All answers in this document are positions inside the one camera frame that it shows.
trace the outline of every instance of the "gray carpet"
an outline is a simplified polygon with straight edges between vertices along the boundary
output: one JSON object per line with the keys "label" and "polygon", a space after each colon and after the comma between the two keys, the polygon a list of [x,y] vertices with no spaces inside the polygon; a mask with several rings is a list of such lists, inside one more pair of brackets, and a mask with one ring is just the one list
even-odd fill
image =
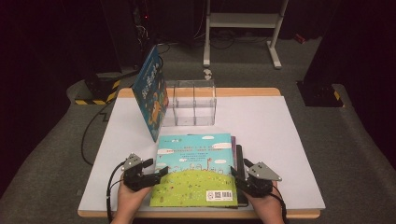
{"label": "gray carpet", "polygon": [[[290,223],[394,223],[396,172],[381,154],[356,115],[342,85],[334,85],[345,107],[306,107],[296,86],[319,44],[278,40],[283,68],[275,70],[264,42],[235,42],[212,48],[210,69],[218,87],[276,87],[285,96],[326,209],[317,219]],[[218,48],[228,43],[213,41]],[[203,48],[159,46],[167,79],[203,79]],[[121,82],[129,87],[134,77]],[[71,102],[82,82],[67,92]],[[69,110],[36,147],[0,201],[0,223],[107,223],[105,218],[79,217],[77,210],[91,166],[81,157],[80,144],[91,119],[102,105],[70,105]],[[112,105],[93,120],[85,135],[84,154],[94,161]],[[173,223],[138,219],[136,223]],[[207,223],[253,223],[206,220]]]}

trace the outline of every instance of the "yellow and black hazard tape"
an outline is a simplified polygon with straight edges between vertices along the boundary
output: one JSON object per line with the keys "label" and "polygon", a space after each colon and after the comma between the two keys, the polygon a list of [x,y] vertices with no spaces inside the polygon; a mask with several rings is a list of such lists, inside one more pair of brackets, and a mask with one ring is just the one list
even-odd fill
{"label": "yellow and black hazard tape", "polygon": [[116,81],[113,84],[113,87],[111,89],[111,93],[107,96],[107,98],[104,99],[76,99],[75,103],[76,105],[106,105],[113,101],[116,98],[117,95],[117,88],[120,85],[120,81]]}

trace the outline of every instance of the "dark background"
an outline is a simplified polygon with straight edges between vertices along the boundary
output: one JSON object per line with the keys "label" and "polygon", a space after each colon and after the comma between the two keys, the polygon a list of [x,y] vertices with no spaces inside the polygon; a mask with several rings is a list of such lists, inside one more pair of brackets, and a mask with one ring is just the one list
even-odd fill
{"label": "dark background", "polygon": [[[100,1],[97,0],[84,2],[100,6]],[[236,0],[227,0],[224,5],[222,1],[213,2],[216,2],[213,4],[214,11],[267,12],[276,10],[279,5],[275,0],[265,3],[250,0],[244,2],[243,7]],[[291,39],[295,34],[302,35],[305,39],[324,36],[310,68],[313,81],[346,86],[367,132],[395,167],[396,29],[391,20],[395,4],[392,1],[384,3],[375,0],[339,2],[290,1],[280,38]],[[75,34],[71,32],[73,29],[70,24],[77,25],[84,21],[70,23],[64,3],[72,2],[42,0],[34,3],[6,1],[0,4],[3,97],[0,109],[1,194],[24,159],[71,104],[66,89],[84,79],[81,64],[76,62],[76,58],[84,57],[75,55],[76,51],[72,50],[69,38],[70,34]],[[162,0],[157,7],[144,9],[149,13],[148,20],[144,22],[147,22],[148,28],[155,35],[191,44],[193,35],[198,31],[203,5],[196,0]],[[183,13],[186,11],[193,12],[194,17],[190,13]],[[90,20],[97,20],[86,20],[98,25],[93,30],[87,30],[96,34],[91,38],[102,45],[101,49],[112,50],[104,15],[97,14],[98,11],[94,10],[85,13]],[[78,41],[81,46],[88,46],[91,40]],[[90,55],[90,50],[83,48],[82,54]],[[105,57],[113,65],[117,63],[117,55],[100,52],[94,54]],[[93,68],[97,65],[96,60],[87,58],[89,60],[84,66]]]}

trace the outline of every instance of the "blue book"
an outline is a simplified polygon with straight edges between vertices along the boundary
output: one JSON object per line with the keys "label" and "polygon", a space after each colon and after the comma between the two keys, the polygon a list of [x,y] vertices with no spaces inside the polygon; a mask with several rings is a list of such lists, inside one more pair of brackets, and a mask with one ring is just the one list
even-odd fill
{"label": "blue book", "polygon": [[150,206],[237,206],[229,133],[162,135],[156,171],[169,174],[154,186]]}
{"label": "blue book", "polygon": [[158,139],[169,103],[161,66],[157,47],[154,46],[132,86],[134,97],[154,142]]}

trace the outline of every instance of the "white table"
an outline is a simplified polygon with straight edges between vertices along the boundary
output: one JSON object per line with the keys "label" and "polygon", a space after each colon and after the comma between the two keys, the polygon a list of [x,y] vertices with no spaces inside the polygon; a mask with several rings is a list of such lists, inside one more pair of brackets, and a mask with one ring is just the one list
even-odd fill
{"label": "white table", "polygon": [[[236,136],[245,158],[253,163],[263,161],[283,178],[278,187],[288,208],[288,218],[318,217],[325,204],[284,97],[277,89],[267,88],[217,88],[217,95],[214,126],[162,127],[161,134],[226,132]],[[144,160],[155,160],[157,146],[132,91],[121,90],[78,213],[82,217],[106,217],[106,187],[111,172],[131,152]],[[153,170],[154,166],[150,166],[145,171],[148,174]],[[120,174],[118,171],[113,181]],[[111,193],[113,210],[117,209],[117,190],[116,186]],[[238,209],[149,207],[149,196],[136,216],[257,218],[251,205]]]}

